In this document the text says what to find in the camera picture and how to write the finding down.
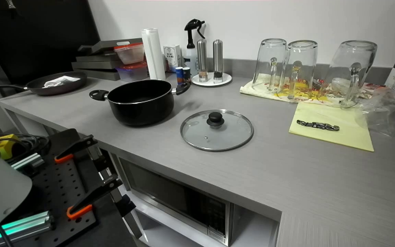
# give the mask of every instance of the spray bottle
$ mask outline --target spray bottle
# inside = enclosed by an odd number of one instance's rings
[[[186,23],[185,28],[187,32],[187,43],[186,43],[186,50],[185,50],[185,65],[190,68],[190,74],[194,75],[197,74],[197,50],[193,42],[193,34],[192,30],[197,28],[197,32],[201,38],[205,38],[201,32],[201,24],[204,24],[204,20],[198,19],[192,19]]]

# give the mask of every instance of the kitchen counter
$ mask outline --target kitchen counter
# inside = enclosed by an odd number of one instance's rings
[[[246,80],[192,86],[175,96],[167,120],[148,127],[123,126],[106,101],[89,98],[91,89],[122,83],[113,80],[90,80],[50,97],[24,91],[0,105],[56,130],[93,134],[100,146],[127,160],[278,219],[277,247],[395,245],[395,137],[371,133],[375,150],[366,152],[290,134],[296,105],[240,94]],[[245,115],[252,139],[226,152],[189,146],[179,134],[182,120],[213,108]]]

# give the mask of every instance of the paper towel roll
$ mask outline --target paper towel roll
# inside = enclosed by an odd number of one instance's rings
[[[144,28],[141,37],[150,79],[165,79],[164,57],[160,50],[157,30]]]

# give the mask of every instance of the drinking glass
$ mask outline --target drinking glass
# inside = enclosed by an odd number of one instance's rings
[[[363,39],[348,39],[338,45],[326,72],[326,85],[340,100],[341,107],[355,105],[356,96],[371,68],[377,43]]]
[[[314,82],[318,43],[312,39],[289,42],[285,74],[289,78],[288,98],[308,97]]]
[[[260,42],[255,72],[253,89],[279,91],[283,79],[283,65],[286,57],[286,41],[282,38],[266,38]]]

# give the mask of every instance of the black cooking pot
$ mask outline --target black cooking pot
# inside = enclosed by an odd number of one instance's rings
[[[172,87],[167,80],[145,79],[128,82],[108,90],[91,90],[94,100],[108,100],[115,118],[128,126],[160,122],[172,111],[172,93],[181,94],[189,83]]]

